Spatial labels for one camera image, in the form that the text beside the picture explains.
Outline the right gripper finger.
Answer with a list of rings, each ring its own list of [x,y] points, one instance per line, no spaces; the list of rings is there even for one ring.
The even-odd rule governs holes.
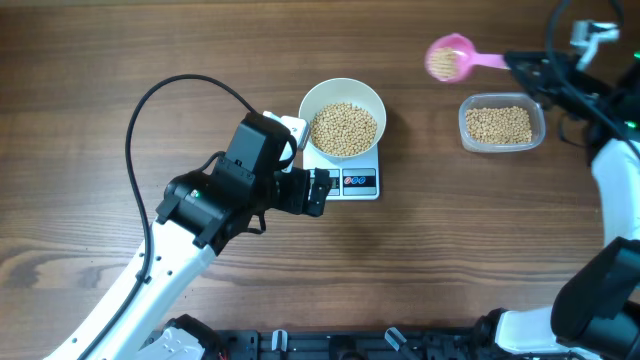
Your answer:
[[[543,72],[551,69],[546,52],[508,51],[504,61],[512,72]]]
[[[555,106],[555,75],[550,67],[512,67],[511,75],[542,108]]]

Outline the pink measuring scoop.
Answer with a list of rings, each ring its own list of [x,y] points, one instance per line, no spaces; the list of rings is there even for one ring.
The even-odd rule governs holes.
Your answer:
[[[450,47],[457,54],[458,75],[455,78],[452,78],[446,81],[436,78],[429,71],[427,66],[427,59],[431,55],[431,53],[435,49],[442,48],[442,47]],[[509,67],[506,65],[504,61],[503,55],[478,53],[475,49],[474,44],[468,38],[458,33],[445,35],[443,37],[440,37],[436,41],[434,41],[426,52],[424,65],[425,65],[426,71],[432,77],[434,77],[438,81],[446,82],[446,83],[455,83],[455,82],[460,82],[466,79],[476,66],[483,66],[483,67],[495,68],[495,69],[501,69],[501,70],[509,69]]]

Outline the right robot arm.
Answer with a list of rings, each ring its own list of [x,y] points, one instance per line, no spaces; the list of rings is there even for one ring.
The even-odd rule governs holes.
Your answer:
[[[472,359],[636,359],[639,356],[639,66],[614,86],[579,70],[576,57],[506,53],[536,99],[584,120],[584,148],[603,216],[604,247],[545,308],[495,309],[469,334]]]

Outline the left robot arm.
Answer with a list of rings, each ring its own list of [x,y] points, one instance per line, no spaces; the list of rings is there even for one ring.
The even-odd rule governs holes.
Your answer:
[[[185,288],[234,237],[269,209],[319,217],[329,174],[295,168],[308,121],[248,113],[211,173],[201,169],[166,187],[142,245],[123,273],[53,359],[131,359]]]

